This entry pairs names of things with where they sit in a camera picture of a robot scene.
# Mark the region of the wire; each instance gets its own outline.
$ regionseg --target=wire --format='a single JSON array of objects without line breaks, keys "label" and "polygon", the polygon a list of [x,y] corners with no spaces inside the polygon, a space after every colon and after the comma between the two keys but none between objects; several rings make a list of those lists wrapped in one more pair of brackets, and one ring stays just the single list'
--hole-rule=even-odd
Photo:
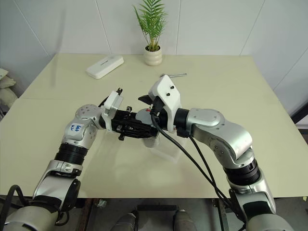
[{"label": "wire", "polygon": [[[0,203],[4,203],[5,202],[5,198],[3,198],[3,197],[0,197]],[[23,205],[18,205],[18,204],[16,204],[16,203],[11,203],[11,207],[12,208],[15,208],[15,209],[19,209],[19,208],[22,208],[22,207],[24,207]]]},{"label": "wire", "polygon": [[[154,125],[154,127],[156,127],[156,129],[163,135],[165,136],[168,140],[170,140],[172,143],[174,143],[178,148],[180,148],[182,150],[182,152],[184,152],[184,154],[194,163],[194,165],[199,169],[199,171],[202,173],[202,175],[207,179],[207,181],[213,186],[214,183],[212,182],[212,180],[207,176],[207,174],[202,170],[202,168],[198,165],[198,163],[192,158],[192,156],[172,137],[170,137],[168,134],[166,134],[161,127],[158,125],[158,123],[155,120],[155,115],[151,114],[151,120],[152,123]],[[223,193],[217,188],[217,191],[219,192],[219,194],[223,195]],[[236,210],[233,208],[232,204],[228,201],[222,200],[224,202],[224,204],[226,206],[228,206],[235,214],[236,214]]]},{"label": "wire", "polygon": [[58,222],[56,222],[56,223],[55,223],[55,226],[63,226],[63,225],[66,225],[66,224],[68,223],[68,221],[69,221],[69,212],[66,211],[65,214],[66,214],[66,220],[65,220],[65,222],[63,222],[63,223],[58,223]]},{"label": "wire", "polygon": [[245,229],[246,229],[246,224],[244,223],[244,225],[238,231],[243,231]]},{"label": "wire", "polygon": [[6,220],[7,216],[8,216],[8,214],[9,214],[9,210],[10,210],[10,207],[11,207],[11,203],[12,203],[12,199],[13,199],[15,191],[18,194],[20,202],[23,205],[28,205],[28,201],[25,200],[24,195],[23,195],[20,187],[18,185],[13,185],[9,189],[8,195],[5,198],[5,201],[4,201],[2,210],[1,210],[1,214],[0,214],[0,231],[2,231],[3,228],[4,228],[5,220]]},{"label": "wire", "polygon": [[189,139],[191,139],[192,143],[194,144],[195,148],[197,149],[197,151],[198,151],[198,153],[199,153],[199,155],[200,155],[200,157],[201,157],[201,159],[202,159],[202,161],[203,161],[203,163],[204,163],[204,165],[205,165],[205,167],[206,167],[206,169],[207,169],[207,171],[208,171],[208,173],[210,175],[210,178],[211,178],[211,180],[213,182],[212,185],[213,185],[213,187],[215,189],[215,192],[216,192],[218,198],[221,199],[222,201],[224,201],[224,203],[227,204],[229,207],[232,207],[231,202],[229,201],[229,199],[223,193],[219,193],[219,189],[218,189],[218,187],[216,185],[216,182],[215,182],[214,176],[212,174],[212,171],[211,171],[207,161],[205,160],[205,158],[204,158],[204,156],[203,156],[203,154],[202,154],[198,144],[196,143],[196,141],[193,139],[193,137],[191,135],[189,135],[188,137],[189,137]]},{"label": "wire", "polygon": [[32,204],[44,204],[44,205],[52,206],[55,210],[57,210],[57,213],[58,213],[57,221],[59,221],[61,219],[61,210],[58,206],[50,204],[48,201],[41,201],[41,200],[29,201],[29,205],[32,205]]},{"label": "wire", "polygon": [[107,99],[108,99],[108,97],[106,97],[106,98],[98,105],[98,107],[103,106]]}]

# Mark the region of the white wall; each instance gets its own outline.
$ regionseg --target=white wall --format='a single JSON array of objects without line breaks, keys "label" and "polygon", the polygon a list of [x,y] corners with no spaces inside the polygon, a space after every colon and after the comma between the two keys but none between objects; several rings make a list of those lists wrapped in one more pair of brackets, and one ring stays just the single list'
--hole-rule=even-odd
[{"label": "white wall", "polygon": [[307,129],[308,128],[308,116],[301,119],[297,124],[296,127],[298,129]]},{"label": "white wall", "polygon": [[[142,53],[141,0],[0,0],[0,66],[21,94],[56,52]],[[308,101],[307,0],[165,0],[165,54],[252,55],[292,114]]]}]

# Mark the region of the metal rod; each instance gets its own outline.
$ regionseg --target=metal rod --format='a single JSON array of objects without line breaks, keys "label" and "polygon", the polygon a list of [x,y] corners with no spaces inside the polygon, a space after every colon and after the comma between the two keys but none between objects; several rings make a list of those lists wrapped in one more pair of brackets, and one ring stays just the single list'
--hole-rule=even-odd
[{"label": "metal rod", "polygon": [[180,76],[186,76],[187,73],[181,73],[181,74],[162,74],[160,77],[167,75],[169,76],[169,78],[173,78],[173,77],[180,77]]},{"label": "metal rod", "polygon": [[76,231],[86,231],[89,223],[89,218],[93,206],[94,199],[88,198],[85,201],[85,205],[81,210],[81,214],[79,216],[78,225]]},{"label": "metal rod", "polygon": [[215,199],[215,201],[218,209],[221,231],[229,231],[225,205],[220,199]]}]

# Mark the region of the floor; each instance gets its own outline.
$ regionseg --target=floor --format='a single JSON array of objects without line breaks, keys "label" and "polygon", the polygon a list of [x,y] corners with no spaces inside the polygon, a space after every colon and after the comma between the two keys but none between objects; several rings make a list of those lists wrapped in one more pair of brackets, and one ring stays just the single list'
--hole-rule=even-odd
[{"label": "floor", "polygon": [[308,134],[302,134],[302,136],[304,137],[306,143],[308,143]]},{"label": "floor", "polygon": [[[308,230],[308,203],[302,197],[276,199],[277,214],[286,219],[295,231]],[[196,224],[198,231],[219,231],[220,224],[217,209],[210,199],[110,199],[105,208],[92,211],[88,230],[109,231],[116,221],[137,205],[178,205],[185,209]],[[72,231],[77,226],[80,209],[73,209],[70,222],[57,227],[55,231]],[[142,211],[139,213],[140,231],[172,231],[174,212]],[[242,223],[234,214],[227,214],[229,230],[237,231]]]}]

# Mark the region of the beige tabletop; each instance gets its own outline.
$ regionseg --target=beige tabletop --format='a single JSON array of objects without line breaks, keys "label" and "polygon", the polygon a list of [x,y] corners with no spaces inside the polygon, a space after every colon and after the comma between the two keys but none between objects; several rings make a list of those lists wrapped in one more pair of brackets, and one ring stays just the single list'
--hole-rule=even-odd
[{"label": "beige tabletop", "polygon": [[[162,73],[187,73],[173,81],[183,108],[214,108],[244,126],[253,137],[256,159],[274,197],[308,194],[305,169],[308,148],[251,57],[165,56],[149,67],[142,56],[125,55],[125,63],[95,80],[85,69],[103,55],[60,54],[40,73],[0,122],[0,194],[13,184],[31,195],[60,146],[75,111],[99,104],[112,90],[123,88],[121,109],[146,107],[137,98]],[[182,154],[174,164],[152,154],[141,140],[99,131],[79,177],[79,197],[216,197],[214,190]],[[228,194],[222,167],[200,144],[218,186]],[[190,142],[187,150],[201,163]]]}]

